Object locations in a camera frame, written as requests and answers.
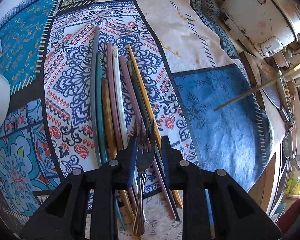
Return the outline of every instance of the red object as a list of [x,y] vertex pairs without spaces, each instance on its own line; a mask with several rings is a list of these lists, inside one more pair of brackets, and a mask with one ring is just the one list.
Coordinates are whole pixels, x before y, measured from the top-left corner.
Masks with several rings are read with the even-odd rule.
[[277,226],[280,228],[282,235],[284,235],[288,229],[295,222],[300,214],[300,199],[295,201],[293,205],[283,214],[277,221]]

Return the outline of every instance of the patterned tablecloth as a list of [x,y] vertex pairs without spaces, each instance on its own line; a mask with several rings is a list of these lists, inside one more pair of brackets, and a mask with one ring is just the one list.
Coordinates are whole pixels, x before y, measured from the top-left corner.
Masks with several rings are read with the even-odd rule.
[[[271,130],[253,95],[212,110],[249,88],[218,15],[214,0],[24,0],[2,18],[0,73],[11,101],[0,127],[0,216],[11,230],[18,233],[73,169],[98,167],[90,113],[97,25],[104,75],[106,43],[126,59],[130,44],[172,147],[201,168],[226,169],[245,190],[253,185],[269,160]],[[130,134],[134,110],[123,76],[122,96]],[[182,223],[153,196],[159,191],[150,168],[144,238],[181,239]]]

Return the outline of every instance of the yellow chopstick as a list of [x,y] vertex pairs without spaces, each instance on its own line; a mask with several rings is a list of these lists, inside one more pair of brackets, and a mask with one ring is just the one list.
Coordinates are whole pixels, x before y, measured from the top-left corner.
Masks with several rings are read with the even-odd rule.
[[112,124],[111,108],[110,108],[110,98],[109,96],[109,85],[108,80],[101,80],[101,90],[102,90],[102,106],[103,106],[103,118],[105,121],[106,138],[109,146],[109,157],[111,160],[115,159],[117,155],[117,146],[115,144],[114,130]]
[[[132,51],[132,48],[131,48],[130,45],[128,45],[128,49],[129,49],[129,52],[130,52],[130,57],[131,57],[131,60],[132,60],[133,67],[134,67],[136,75],[137,75],[138,83],[139,83],[139,86],[140,86],[143,101],[146,105],[146,109],[147,109],[147,112],[148,112],[149,119],[150,119],[150,121],[154,122],[155,141],[157,142],[157,146],[159,148],[160,155],[162,155],[162,153],[161,153],[161,136],[160,136],[160,133],[159,133],[158,125],[154,121],[154,114],[153,114],[153,111],[152,111],[150,100],[148,98],[148,94],[146,92],[146,88],[145,88],[145,85],[143,83],[143,80],[142,80],[142,77],[141,77],[141,74],[140,74],[140,70],[138,68],[136,59],[133,55],[133,51]],[[173,194],[173,198],[176,202],[176,206],[180,209],[183,209],[183,205],[182,205],[182,202],[181,202],[179,192],[177,190],[172,190],[172,194]]]
[[[106,129],[106,138],[108,142],[108,146],[110,149],[110,158],[115,159],[117,156],[117,146],[114,138],[114,130],[111,116],[111,106],[110,106],[110,94],[109,94],[109,84],[107,79],[103,79],[101,81],[101,90],[102,90],[102,105],[103,105],[103,117],[105,121],[105,129]],[[131,222],[134,220],[134,214],[132,211],[132,207],[129,201],[129,197],[127,191],[120,190],[120,195],[123,201],[124,206],[127,209],[128,216],[130,217]]]

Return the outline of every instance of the fork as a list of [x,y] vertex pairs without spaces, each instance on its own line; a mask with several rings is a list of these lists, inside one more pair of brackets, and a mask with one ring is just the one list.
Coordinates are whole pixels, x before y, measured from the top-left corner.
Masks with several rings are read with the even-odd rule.
[[145,222],[143,219],[143,191],[146,182],[146,172],[154,162],[155,157],[155,138],[154,138],[154,125],[151,126],[151,139],[150,147],[148,145],[148,130],[146,130],[145,136],[143,135],[143,129],[140,125],[140,138],[141,149],[138,150],[136,167],[138,170],[138,195],[137,195],[137,207],[135,211],[135,217],[132,223],[132,232],[135,236],[141,236],[145,233]]

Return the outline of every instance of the appliance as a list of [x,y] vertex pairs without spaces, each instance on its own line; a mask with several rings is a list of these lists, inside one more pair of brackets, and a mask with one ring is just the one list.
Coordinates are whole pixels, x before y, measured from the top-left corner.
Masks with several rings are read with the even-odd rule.
[[300,11],[293,0],[225,0],[221,11],[230,34],[258,58],[298,40]]

